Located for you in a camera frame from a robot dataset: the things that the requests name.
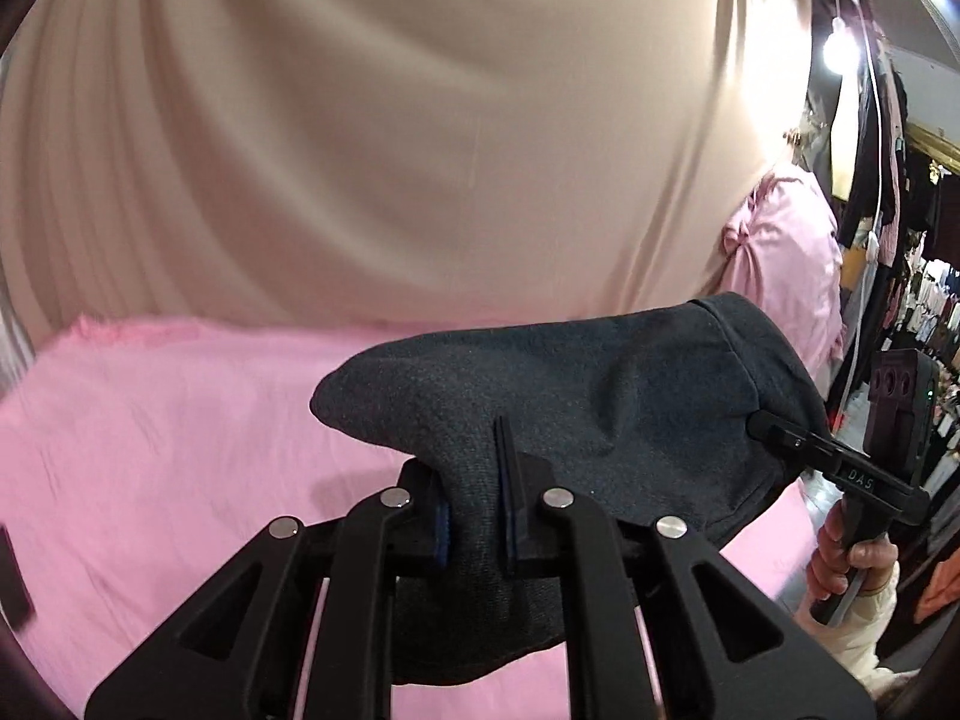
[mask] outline glowing light bulb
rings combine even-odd
[[[860,64],[860,47],[839,16],[833,20],[833,33],[824,43],[824,64],[839,76],[852,73]]]

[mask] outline folded dark clothing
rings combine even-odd
[[[765,409],[829,435],[803,364],[737,295],[387,343],[328,375],[310,408],[443,478],[449,567],[401,581],[395,606],[395,681],[426,685],[469,682],[563,640],[559,582],[509,581],[498,565],[498,415],[517,450],[552,461],[560,484],[614,517],[675,514],[718,547],[801,471],[750,440],[746,418]]]

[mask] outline metal rivet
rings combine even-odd
[[[402,509],[410,501],[410,493],[404,488],[387,488],[380,494],[380,502],[388,509]]]
[[[656,532],[665,538],[680,538],[686,533],[686,523],[680,517],[661,517],[656,521]]]
[[[544,503],[551,509],[566,509],[573,503],[573,493],[564,488],[549,488],[544,493]]]
[[[299,531],[299,522],[293,517],[277,517],[270,523],[267,530],[274,538],[290,538],[290,536],[296,536],[296,531]]]

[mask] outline triangular cutout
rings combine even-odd
[[[240,626],[256,593],[263,566],[247,568],[179,637],[179,643],[195,653],[226,661],[237,641]]]
[[[772,650],[784,635],[712,565],[693,568],[707,609],[720,635],[724,651],[735,664]]]

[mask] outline beige backdrop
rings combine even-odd
[[[0,107],[13,303],[44,341],[678,302],[809,51],[808,0],[41,0]]]

